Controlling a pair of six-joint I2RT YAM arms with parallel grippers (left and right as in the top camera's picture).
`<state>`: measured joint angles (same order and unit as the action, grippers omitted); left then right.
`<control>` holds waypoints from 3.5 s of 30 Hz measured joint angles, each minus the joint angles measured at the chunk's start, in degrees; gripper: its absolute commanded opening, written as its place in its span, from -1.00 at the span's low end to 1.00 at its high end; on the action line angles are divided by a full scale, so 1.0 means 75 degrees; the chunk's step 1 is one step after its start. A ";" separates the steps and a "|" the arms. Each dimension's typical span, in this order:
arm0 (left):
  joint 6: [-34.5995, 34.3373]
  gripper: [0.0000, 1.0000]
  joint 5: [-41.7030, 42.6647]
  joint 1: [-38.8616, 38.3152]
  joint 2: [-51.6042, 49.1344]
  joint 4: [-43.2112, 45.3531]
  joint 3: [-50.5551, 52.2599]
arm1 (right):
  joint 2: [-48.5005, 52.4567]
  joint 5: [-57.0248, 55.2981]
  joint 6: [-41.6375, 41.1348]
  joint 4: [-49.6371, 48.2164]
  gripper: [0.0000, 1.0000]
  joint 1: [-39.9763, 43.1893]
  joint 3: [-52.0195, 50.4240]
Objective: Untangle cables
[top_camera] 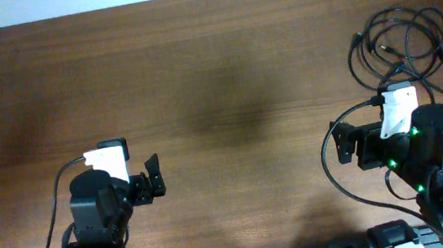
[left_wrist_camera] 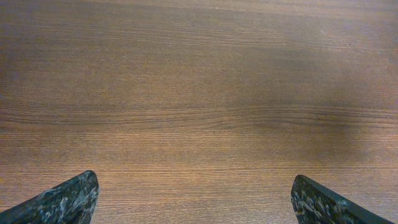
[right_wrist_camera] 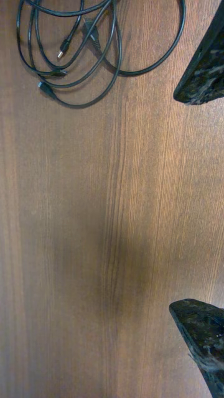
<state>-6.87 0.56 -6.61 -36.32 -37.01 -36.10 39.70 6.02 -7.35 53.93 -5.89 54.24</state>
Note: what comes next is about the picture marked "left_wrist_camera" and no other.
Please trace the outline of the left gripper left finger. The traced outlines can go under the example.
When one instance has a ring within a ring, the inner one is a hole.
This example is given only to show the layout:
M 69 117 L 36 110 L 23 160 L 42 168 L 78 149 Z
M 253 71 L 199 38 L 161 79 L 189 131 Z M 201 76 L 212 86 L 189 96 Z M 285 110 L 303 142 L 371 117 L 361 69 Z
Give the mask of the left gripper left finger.
M 1 223 L 90 224 L 98 197 L 96 173 L 87 170 L 1 212 Z

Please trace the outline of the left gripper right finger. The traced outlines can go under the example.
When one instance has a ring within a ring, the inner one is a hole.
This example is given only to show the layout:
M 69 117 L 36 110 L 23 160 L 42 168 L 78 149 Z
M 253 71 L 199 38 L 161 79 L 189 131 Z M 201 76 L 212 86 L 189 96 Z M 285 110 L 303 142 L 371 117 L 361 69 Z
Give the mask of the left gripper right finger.
M 305 175 L 297 175 L 290 194 L 299 224 L 393 224 Z

